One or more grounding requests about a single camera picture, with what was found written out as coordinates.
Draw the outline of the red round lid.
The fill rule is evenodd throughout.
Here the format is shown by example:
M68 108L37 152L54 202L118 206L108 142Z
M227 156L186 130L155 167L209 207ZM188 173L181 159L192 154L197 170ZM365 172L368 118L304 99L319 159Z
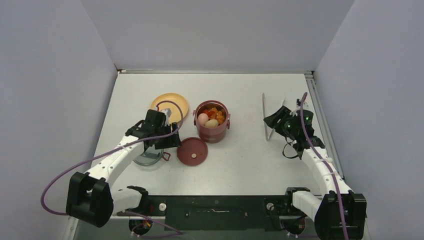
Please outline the red round lid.
M208 156L208 146L197 137L188 137L176 149L178 160L187 166L194 167L202 164Z

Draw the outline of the metal tongs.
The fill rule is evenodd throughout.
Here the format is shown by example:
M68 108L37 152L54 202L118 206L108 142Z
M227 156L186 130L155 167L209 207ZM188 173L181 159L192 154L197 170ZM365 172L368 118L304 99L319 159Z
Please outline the metal tongs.
M262 102L262 116L263 116L263 118L265 118L266 117L266 95L265 95L264 92L261 95L261 102ZM268 133L268 125L265 122L263 124L264 124L265 140L267 142L269 142L270 139L272 138L275 130L272 128L271 132Z

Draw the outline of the grey transparent lid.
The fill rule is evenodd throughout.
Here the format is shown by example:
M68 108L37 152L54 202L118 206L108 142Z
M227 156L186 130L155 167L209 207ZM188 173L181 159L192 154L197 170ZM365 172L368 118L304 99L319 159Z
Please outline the grey transparent lid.
M160 160L169 161L170 157L171 154L163 149L154 149L153 147L149 147L145 152L137 156L133 162L137 165L148 167L155 165Z

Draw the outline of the beige egg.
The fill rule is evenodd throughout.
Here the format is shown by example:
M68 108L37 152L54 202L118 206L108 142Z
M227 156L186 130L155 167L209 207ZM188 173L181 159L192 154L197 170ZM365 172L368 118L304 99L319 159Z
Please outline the beige egg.
M199 122L200 125L204 126L206 122L208 122L209 116L206 113L201 113L197 116L197 120Z

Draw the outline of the orange plastic plate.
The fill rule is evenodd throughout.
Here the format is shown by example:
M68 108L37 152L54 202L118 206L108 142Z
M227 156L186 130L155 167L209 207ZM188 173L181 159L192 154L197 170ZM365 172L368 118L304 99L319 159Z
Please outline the orange plastic plate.
M189 110L188 101L177 93L164 93L157 96L151 103L150 108L153 110L170 109L170 123L179 123Z

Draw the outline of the red steel bowl tall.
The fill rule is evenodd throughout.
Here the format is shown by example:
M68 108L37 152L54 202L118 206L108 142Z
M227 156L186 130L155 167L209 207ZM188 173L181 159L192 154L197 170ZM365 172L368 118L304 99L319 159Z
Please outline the red steel bowl tall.
M226 136L226 128L205 128L201 127L197 130L199 138L209 144L216 144L223 140Z

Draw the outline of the white bun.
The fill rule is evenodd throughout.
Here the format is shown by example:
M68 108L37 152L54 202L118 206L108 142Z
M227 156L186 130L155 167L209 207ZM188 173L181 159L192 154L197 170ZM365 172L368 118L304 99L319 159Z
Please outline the white bun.
M210 119L207 122L205 122L204 126L206 128L216 128L217 126L219 126L219 121L216 119Z

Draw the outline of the red steel bowl with handles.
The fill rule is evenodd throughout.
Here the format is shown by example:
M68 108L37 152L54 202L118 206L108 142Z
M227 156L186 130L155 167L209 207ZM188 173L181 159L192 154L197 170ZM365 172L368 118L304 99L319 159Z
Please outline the red steel bowl with handles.
M230 128L231 114L228 108L217 100L207 100L200 103L192 113L193 124L200 130L225 132Z

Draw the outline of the orange fried food pieces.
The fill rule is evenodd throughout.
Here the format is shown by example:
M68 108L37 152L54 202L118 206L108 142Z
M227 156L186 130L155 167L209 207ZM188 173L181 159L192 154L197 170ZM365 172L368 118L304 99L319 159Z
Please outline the orange fried food pieces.
M225 112L223 109L219 110L216 107L210 109L205 109L202 111L209 116L209 120L216 119L219 122L219 125L223 124L226 120Z

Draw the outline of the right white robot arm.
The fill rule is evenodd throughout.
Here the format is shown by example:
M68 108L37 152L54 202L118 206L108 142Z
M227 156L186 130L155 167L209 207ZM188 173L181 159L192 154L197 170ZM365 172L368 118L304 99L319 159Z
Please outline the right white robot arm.
M302 211L314 222L321 240L361 240L365 232L367 201L355 193L334 167L323 141L312 126L314 114L307 109L291 111L282 106L264 124L286 139L294 141L299 159L311 171L321 199L307 190L288 191L282 207L289 214Z

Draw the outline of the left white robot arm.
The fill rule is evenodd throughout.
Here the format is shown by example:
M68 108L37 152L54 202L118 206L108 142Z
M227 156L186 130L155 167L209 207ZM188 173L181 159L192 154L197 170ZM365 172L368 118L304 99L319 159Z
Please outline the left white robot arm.
M149 109L145 119L130 127L119 144L86 172L69 181L67 215L103 227L112 215L131 210L143 215L149 209L148 191L139 186L112 190L124 170L150 147L157 150L181 146L179 125L170 121L171 109Z

